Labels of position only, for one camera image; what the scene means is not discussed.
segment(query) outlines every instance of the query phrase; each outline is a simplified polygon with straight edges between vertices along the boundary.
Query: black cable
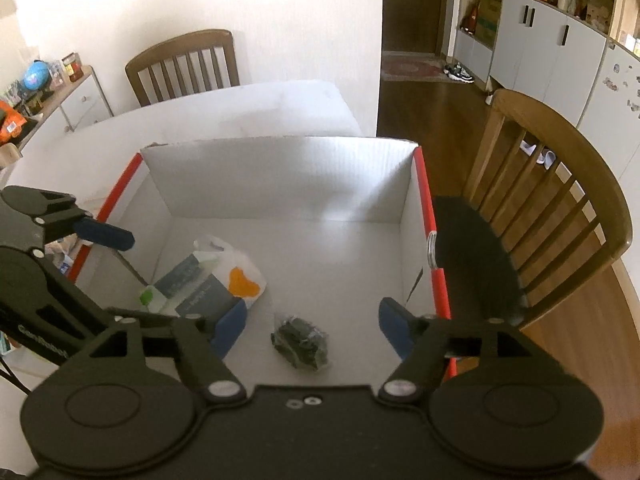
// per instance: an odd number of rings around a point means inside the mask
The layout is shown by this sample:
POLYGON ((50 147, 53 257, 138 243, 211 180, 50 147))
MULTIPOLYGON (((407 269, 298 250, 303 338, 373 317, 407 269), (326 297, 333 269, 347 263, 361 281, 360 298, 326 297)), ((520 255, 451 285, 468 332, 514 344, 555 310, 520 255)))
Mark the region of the black cable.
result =
POLYGON ((2 358, 2 356, 0 356, 0 363, 2 363, 2 366, 4 366, 4 368, 6 368, 6 372, 3 372, 2 370, 0 370, 0 377, 6 379, 13 386, 15 386, 16 388, 19 388, 24 393, 29 395, 31 393, 31 390, 28 389, 24 384, 22 384, 22 381, 18 379, 18 377, 14 374, 11 368, 9 368, 9 365, 4 362, 4 359, 2 358))

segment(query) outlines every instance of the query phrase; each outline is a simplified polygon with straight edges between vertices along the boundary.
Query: cabinet handle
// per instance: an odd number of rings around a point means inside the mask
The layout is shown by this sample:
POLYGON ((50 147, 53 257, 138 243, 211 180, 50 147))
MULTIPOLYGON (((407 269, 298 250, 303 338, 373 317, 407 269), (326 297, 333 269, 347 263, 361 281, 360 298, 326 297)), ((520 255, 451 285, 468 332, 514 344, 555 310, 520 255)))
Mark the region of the cabinet handle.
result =
POLYGON ((564 36, 562 37, 562 46, 566 45, 566 37, 569 35, 569 25, 564 28, 564 36))

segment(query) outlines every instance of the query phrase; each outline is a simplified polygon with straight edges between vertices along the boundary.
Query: red patterned rug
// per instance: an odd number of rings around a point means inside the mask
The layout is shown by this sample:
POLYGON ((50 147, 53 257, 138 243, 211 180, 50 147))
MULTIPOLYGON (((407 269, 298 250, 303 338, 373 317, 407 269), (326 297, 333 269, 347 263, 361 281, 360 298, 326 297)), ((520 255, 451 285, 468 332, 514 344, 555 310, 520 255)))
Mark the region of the red patterned rug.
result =
POLYGON ((442 71, 445 61, 435 54, 382 52, 382 81, 457 83, 442 71))

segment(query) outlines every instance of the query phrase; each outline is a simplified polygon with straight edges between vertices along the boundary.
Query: blue globe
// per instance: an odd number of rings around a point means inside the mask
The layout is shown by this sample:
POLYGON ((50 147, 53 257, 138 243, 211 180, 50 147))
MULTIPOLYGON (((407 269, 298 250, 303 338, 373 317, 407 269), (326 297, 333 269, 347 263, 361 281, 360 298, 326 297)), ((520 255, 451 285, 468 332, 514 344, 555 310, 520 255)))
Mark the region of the blue globe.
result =
POLYGON ((34 61, 24 73, 22 81, 28 90, 37 90, 49 79, 49 68, 44 61, 34 61))

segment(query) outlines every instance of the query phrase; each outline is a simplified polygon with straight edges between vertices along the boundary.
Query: screw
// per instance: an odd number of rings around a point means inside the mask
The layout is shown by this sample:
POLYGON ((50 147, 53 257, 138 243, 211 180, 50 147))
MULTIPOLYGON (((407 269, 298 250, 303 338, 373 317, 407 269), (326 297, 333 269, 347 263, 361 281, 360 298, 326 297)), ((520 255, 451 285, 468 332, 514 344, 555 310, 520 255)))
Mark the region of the screw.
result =
POLYGON ((207 388, 214 397, 233 397, 240 393, 240 384, 235 381, 216 381, 207 388))
POLYGON ((286 402, 285 406, 286 406, 287 408, 292 409, 292 410, 300 410, 301 408, 304 408, 304 407, 305 407, 305 403, 304 403, 304 402, 302 402, 302 401, 301 401, 301 400, 299 400, 299 399, 289 399, 289 400, 286 402))
POLYGON ((311 395, 311 396, 305 397, 305 404, 307 406, 317 406, 318 404, 322 404, 322 399, 320 397, 311 395))
POLYGON ((386 393, 393 397, 412 396, 418 390, 418 387, 415 384, 405 379, 394 379, 393 381, 389 381, 388 383, 385 383, 383 388, 386 393))

